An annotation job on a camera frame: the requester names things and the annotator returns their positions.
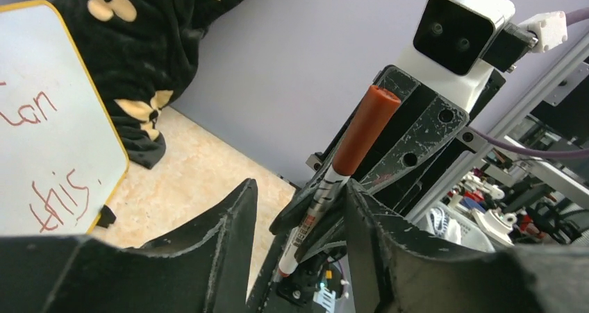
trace white cable connector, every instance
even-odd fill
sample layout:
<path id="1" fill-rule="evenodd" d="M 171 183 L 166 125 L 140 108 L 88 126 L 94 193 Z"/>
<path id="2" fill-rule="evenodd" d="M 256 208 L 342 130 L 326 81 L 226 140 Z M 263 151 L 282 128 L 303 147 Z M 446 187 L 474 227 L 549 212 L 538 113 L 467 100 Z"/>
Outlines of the white cable connector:
<path id="1" fill-rule="evenodd" d="M 567 17 L 563 11 L 539 13 L 519 26 L 536 34 L 538 43 L 531 53 L 547 52 L 568 39 Z"/>
<path id="2" fill-rule="evenodd" d="M 491 195 L 494 200 L 500 200 L 505 197 L 505 192 L 501 190 L 497 185 L 491 185 L 487 182 L 482 182 L 481 179 L 475 176 L 472 172 L 467 173 L 463 178 L 466 185 L 472 186 L 474 189 L 478 189 L 484 193 Z"/>

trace whiteboard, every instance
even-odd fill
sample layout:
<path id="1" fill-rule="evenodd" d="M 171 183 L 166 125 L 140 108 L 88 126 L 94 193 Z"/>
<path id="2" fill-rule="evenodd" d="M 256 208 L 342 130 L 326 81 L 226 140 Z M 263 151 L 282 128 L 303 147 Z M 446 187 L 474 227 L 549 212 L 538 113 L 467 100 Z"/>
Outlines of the whiteboard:
<path id="1" fill-rule="evenodd" d="M 81 234 L 128 157 L 57 10 L 0 7 L 0 235 Z"/>

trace wire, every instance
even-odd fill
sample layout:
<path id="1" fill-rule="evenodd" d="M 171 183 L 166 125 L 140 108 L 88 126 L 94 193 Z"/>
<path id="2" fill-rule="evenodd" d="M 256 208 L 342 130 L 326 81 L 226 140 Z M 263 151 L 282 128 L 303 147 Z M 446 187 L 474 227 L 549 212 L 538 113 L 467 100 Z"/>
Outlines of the wire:
<path id="1" fill-rule="evenodd" d="M 326 251 L 330 248 L 337 248 L 337 247 L 342 247 L 342 246 L 346 246 L 346 241 L 342 240 L 340 242 L 330 242 L 328 244 L 325 244 L 323 246 L 321 246 L 320 248 L 312 251 L 312 252 L 307 252 L 307 254 L 305 254 L 305 256 L 303 257 L 303 259 L 301 260 L 301 262 L 306 261 L 310 258 L 312 258 L 313 256 L 321 253 L 322 251 Z"/>
<path id="2" fill-rule="evenodd" d="M 500 161 L 502 164 L 505 163 L 505 158 L 503 158 L 503 156 L 496 150 L 493 150 L 493 153 L 495 154 L 495 157 L 497 157 L 498 161 Z"/>
<path id="3" fill-rule="evenodd" d="M 529 157 L 548 158 L 548 159 L 581 159 L 589 158 L 589 149 L 575 150 L 575 151 L 540 151 L 522 148 L 512 144 L 499 141 L 491 136 L 487 136 L 480 131 L 470 127 L 477 135 L 481 136 L 490 144 L 507 151 L 517 153 L 519 155 L 527 155 Z"/>
<path id="4" fill-rule="evenodd" d="M 571 26 L 578 22 L 582 22 L 583 20 L 589 19 L 589 7 L 581 8 L 575 11 L 571 11 L 566 14 L 567 19 L 567 26 Z M 580 159 L 580 158 L 589 158 L 589 149 L 578 150 L 578 151 L 540 151 L 540 150 L 532 150 L 526 148 L 520 148 L 518 146 L 513 146 L 507 143 L 503 143 L 498 139 L 495 139 L 491 136 L 487 136 L 486 134 L 481 133 L 480 131 L 475 130 L 474 128 L 470 127 L 477 135 L 481 136 L 487 142 L 497 146 L 501 149 L 511 151 L 520 155 L 528 155 L 530 157 L 539 157 L 539 158 L 551 158 L 551 159 Z"/>
<path id="5" fill-rule="evenodd" d="M 338 257 L 337 259 L 333 259 L 333 258 L 332 258 L 332 259 L 333 259 L 333 261 L 331 261 L 331 263 L 336 263 L 336 262 L 339 262 L 341 259 L 343 259 L 343 258 L 344 258 L 344 256 L 346 256 L 346 255 L 342 255 L 342 256 Z"/>
<path id="6" fill-rule="evenodd" d="M 571 11 L 566 14 L 567 26 L 589 19 L 589 7 Z"/>

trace marker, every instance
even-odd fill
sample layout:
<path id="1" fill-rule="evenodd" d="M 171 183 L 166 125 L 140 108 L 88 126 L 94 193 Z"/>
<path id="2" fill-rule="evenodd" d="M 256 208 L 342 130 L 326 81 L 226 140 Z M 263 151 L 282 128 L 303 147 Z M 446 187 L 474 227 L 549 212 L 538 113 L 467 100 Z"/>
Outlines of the marker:
<path id="1" fill-rule="evenodd" d="M 368 88 L 340 147 L 335 152 L 333 162 L 319 183 L 305 217 L 288 238 L 288 244 L 279 262 L 277 276 L 288 277 L 295 272 L 299 265 L 295 259 L 295 252 L 315 224 L 331 207 L 342 187 L 357 170 L 366 153 L 400 105 L 401 100 L 392 92 L 375 85 Z"/>

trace scratched black surface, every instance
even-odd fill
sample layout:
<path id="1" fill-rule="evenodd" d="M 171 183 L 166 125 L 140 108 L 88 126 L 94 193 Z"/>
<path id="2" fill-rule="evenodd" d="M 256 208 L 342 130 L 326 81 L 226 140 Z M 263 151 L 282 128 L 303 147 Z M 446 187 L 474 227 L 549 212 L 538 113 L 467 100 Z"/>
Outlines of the scratched black surface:
<path id="1" fill-rule="evenodd" d="M 357 312 L 587 312 L 587 247 L 472 251 L 410 225 L 354 180 L 345 198 Z"/>
<path id="2" fill-rule="evenodd" d="M 245 180 L 142 248 L 87 235 L 2 237 L 0 312 L 242 313 L 257 195 Z"/>

